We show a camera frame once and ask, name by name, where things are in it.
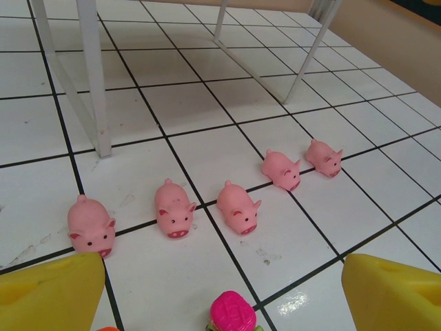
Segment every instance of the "toy pig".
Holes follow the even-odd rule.
[[[178,184],[166,179],[154,196],[159,228],[169,238],[182,238],[193,223],[196,203],[190,203],[187,193]]]
[[[267,150],[262,173],[268,176],[275,186],[292,191],[300,184],[300,160],[294,163],[280,152]]]
[[[242,187],[226,181],[217,206],[229,227],[239,234],[249,234],[257,228],[257,209],[261,203],[261,200],[254,203]]]
[[[69,209],[69,238],[77,252],[98,252],[104,259],[112,251],[115,219],[97,200],[80,194]]]
[[[343,150],[334,152],[326,143],[312,139],[305,158],[316,168],[316,171],[332,178],[337,176],[342,169],[342,155]]]

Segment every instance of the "white tile floor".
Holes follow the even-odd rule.
[[[75,3],[45,3],[90,104]],[[119,231],[93,330],[203,330],[225,290],[255,305],[265,330],[355,330],[340,284],[347,254],[440,271],[439,107],[330,31],[282,106],[211,42],[217,8],[98,0],[98,9],[114,144],[104,160],[54,77],[52,91],[27,0],[0,0],[0,274],[72,254],[66,214],[79,192]],[[223,42],[286,94],[320,24],[227,11]],[[335,179],[304,160],[311,137],[343,148]],[[302,159],[294,195],[260,173],[268,148]],[[199,204],[181,241],[154,220],[167,177]],[[227,179],[263,200],[247,237],[214,205]]]

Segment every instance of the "pig snout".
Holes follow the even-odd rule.
[[[187,234],[188,234],[188,230],[180,230],[180,231],[171,232],[171,233],[167,234],[167,236],[172,239],[178,239],[178,238],[185,237]]]

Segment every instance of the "pink toy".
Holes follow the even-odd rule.
[[[196,203],[190,203],[187,193],[178,184],[166,179],[154,196],[159,228],[169,238],[184,237],[193,223]]]
[[[342,155],[343,150],[334,152],[326,143],[312,139],[305,158],[316,171],[328,177],[335,177],[342,170]]]
[[[115,241],[115,219],[97,200],[80,194],[69,209],[69,238],[77,252],[98,252],[105,258]]]
[[[217,298],[209,311],[210,325],[207,331],[263,331],[256,327],[257,317],[248,302],[239,293],[227,291]]]
[[[275,186],[292,191],[300,184],[300,162],[293,162],[280,152],[267,150],[263,160],[262,173],[268,176]]]
[[[257,209],[261,203],[261,200],[254,203],[242,187],[226,181],[217,206],[229,227],[239,234],[249,234],[257,228]]]

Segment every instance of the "yellow foam block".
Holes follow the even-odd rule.
[[[0,276],[0,331],[90,331],[104,288],[98,253]]]
[[[342,286],[358,331],[441,331],[441,275],[350,254]]]

